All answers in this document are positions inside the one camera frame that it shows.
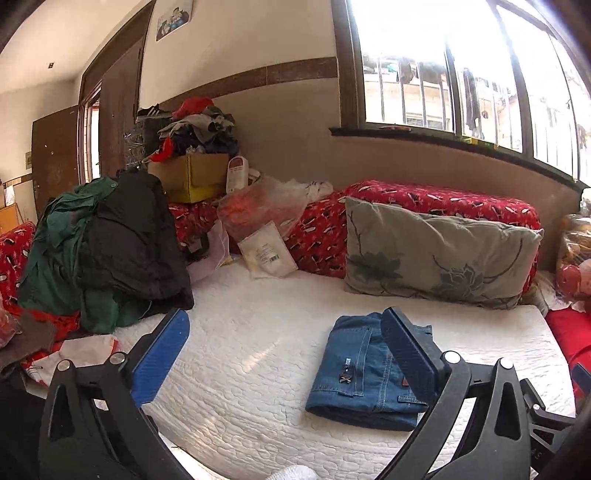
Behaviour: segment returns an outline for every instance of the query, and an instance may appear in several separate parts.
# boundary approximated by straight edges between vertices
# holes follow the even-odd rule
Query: window glass
[[[527,0],[508,0],[508,1],[509,1],[509,3],[512,3],[513,5],[515,5],[516,7],[519,7],[522,10],[528,12],[530,15],[533,15],[538,20],[544,21],[544,17],[542,17],[542,15],[540,15],[540,13],[532,5],[530,5]]]
[[[353,0],[368,122],[453,131],[442,4]]]
[[[534,157],[576,174],[575,127],[569,91],[550,36],[499,8],[525,79],[530,100]]]
[[[591,185],[591,96],[562,44],[555,38],[552,39],[552,43],[564,69],[570,96],[573,100],[581,158],[579,178],[587,185]]]
[[[462,133],[521,151],[521,115],[511,56],[486,0],[446,0],[455,12],[448,42],[460,87]]]

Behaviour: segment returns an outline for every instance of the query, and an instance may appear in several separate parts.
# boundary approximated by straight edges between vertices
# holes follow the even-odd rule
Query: gray pillow
[[[347,197],[355,291],[513,308],[544,235],[487,220],[415,213]]]

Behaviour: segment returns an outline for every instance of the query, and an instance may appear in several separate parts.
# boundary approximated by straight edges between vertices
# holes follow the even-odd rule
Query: blue denim
[[[339,318],[329,335],[306,411],[359,427],[410,432],[418,400],[382,338],[381,313]],[[430,325],[417,327],[432,335]]]

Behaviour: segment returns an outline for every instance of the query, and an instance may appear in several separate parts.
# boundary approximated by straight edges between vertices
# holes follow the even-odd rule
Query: bed
[[[217,472],[259,480],[288,465],[320,478],[373,479],[406,440],[403,432],[343,425],[304,411],[328,334],[343,314],[396,305],[417,325],[433,325],[442,350],[470,362],[513,360],[550,411],[574,415],[566,360],[532,306],[484,310],[459,304],[348,293],[337,278],[297,271],[251,280],[241,262],[194,288],[191,334],[156,400],[145,406],[162,434]],[[129,350],[162,315],[118,329]],[[465,402],[433,468],[452,456],[469,418]]]

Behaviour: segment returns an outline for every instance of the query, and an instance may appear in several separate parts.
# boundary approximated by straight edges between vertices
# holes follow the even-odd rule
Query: window
[[[591,182],[591,96],[528,0],[350,4],[367,128],[476,138]]]

